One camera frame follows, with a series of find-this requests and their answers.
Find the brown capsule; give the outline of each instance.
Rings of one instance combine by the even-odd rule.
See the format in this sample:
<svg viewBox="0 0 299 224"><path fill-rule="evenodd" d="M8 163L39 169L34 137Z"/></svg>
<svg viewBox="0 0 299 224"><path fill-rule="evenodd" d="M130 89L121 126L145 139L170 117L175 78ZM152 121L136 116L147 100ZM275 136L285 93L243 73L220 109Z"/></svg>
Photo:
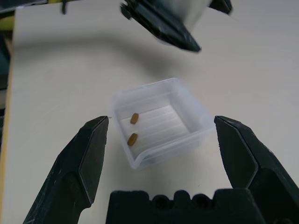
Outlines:
<svg viewBox="0 0 299 224"><path fill-rule="evenodd" d="M138 134L133 133L128 140L128 146L134 145L137 138L138 138Z"/></svg>
<svg viewBox="0 0 299 224"><path fill-rule="evenodd" d="M133 125L136 124L138 118L139 118L139 114L138 113L134 113L133 116L132 116L132 118L131 118L130 123L133 124Z"/></svg>

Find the black cable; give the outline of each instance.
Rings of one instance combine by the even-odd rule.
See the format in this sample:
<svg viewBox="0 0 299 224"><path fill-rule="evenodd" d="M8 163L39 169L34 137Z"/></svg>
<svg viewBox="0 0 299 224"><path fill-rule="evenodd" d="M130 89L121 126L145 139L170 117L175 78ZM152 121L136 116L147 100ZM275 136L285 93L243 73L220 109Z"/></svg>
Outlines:
<svg viewBox="0 0 299 224"><path fill-rule="evenodd" d="M62 0L62 7L61 7L61 13L63 15L66 14L66 3L67 3L68 0Z"/></svg>

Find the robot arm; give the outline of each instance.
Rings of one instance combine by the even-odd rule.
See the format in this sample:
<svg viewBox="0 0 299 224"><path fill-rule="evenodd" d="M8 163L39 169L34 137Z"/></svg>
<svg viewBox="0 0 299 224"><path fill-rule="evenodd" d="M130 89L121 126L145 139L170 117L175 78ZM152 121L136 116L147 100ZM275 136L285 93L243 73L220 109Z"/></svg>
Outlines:
<svg viewBox="0 0 299 224"><path fill-rule="evenodd" d="M295 224L299 189L252 130L223 116L215 124L233 189L213 199L177 191L173 200L143 191L111 193L106 224ZM108 117L87 122L57 157L24 224L76 224L94 202L104 160Z"/></svg>
<svg viewBox="0 0 299 224"><path fill-rule="evenodd" d="M62 14L66 3L62 0ZM133 18L156 38L180 49L199 52L200 46L191 35L195 23L206 7L230 14L230 0L125 0L121 12Z"/></svg>

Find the clear plastic container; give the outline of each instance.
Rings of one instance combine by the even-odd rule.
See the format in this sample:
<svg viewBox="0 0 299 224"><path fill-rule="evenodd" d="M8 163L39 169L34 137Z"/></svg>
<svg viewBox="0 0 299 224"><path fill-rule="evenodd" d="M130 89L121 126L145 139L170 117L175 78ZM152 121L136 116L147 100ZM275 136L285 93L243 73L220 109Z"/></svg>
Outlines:
<svg viewBox="0 0 299 224"><path fill-rule="evenodd" d="M112 111L134 169L197 148L215 127L206 110L176 78L118 93ZM134 113L139 119L132 125ZM127 141L133 133L138 138L129 147Z"/></svg>

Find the white table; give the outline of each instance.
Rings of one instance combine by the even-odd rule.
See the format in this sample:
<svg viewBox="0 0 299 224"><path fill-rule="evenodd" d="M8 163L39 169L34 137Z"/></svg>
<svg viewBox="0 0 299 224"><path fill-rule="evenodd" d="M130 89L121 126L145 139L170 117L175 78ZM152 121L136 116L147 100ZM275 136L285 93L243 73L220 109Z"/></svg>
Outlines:
<svg viewBox="0 0 299 224"><path fill-rule="evenodd" d="M111 115L115 93L170 77L212 116L250 126L299 184L299 2L236 0L232 17L207 9L192 33L197 55L159 43L121 15L119 1L71 2L66 16L56 4L17 11L1 223L23 222L57 155L86 121ZM79 223L105 223L113 190L172 198L219 188L230 183L216 132L198 150L135 171L112 118L95 203Z"/></svg>

